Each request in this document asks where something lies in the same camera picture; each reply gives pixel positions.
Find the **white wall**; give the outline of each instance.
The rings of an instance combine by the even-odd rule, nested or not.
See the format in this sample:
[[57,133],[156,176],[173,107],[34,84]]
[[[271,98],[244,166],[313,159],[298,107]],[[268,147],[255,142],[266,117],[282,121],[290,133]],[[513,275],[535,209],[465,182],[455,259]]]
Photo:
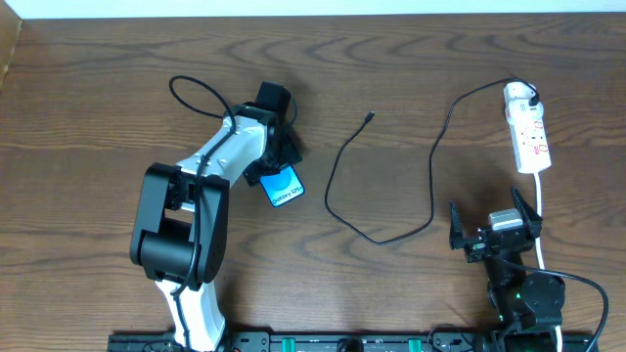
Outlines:
[[23,19],[626,12],[626,0],[6,0]]

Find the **wooden tabletop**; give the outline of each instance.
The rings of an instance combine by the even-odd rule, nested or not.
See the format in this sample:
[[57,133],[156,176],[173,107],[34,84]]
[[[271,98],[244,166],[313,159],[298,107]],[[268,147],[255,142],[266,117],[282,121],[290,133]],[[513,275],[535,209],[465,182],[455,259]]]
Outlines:
[[[435,216],[411,240],[360,239],[324,207],[378,240],[428,216],[427,156],[450,104],[516,75],[545,105],[553,166],[543,172],[546,265],[601,284],[611,312],[603,351],[626,326],[626,15],[30,21],[0,93],[0,349],[104,350],[107,336],[160,331],[160,291],[128,256],[143,175],[203,145],[217,119],[183,108],[172,75],[231,103],[263,80],[296,96],[306,195],[273,208],[260,187],[231,192],[228,248],[216,280],[230,322],[274,330],[487,328],[481,264],[448,245],[449,205],[467,231],[534,204],[516,172],[500,87],[460,103],[434,155]],[[220,113],[199,87],[180,92]],[[536,265],[534,253],[524,254]],[[563,330],[592,332],[602,301],[567,282]]]

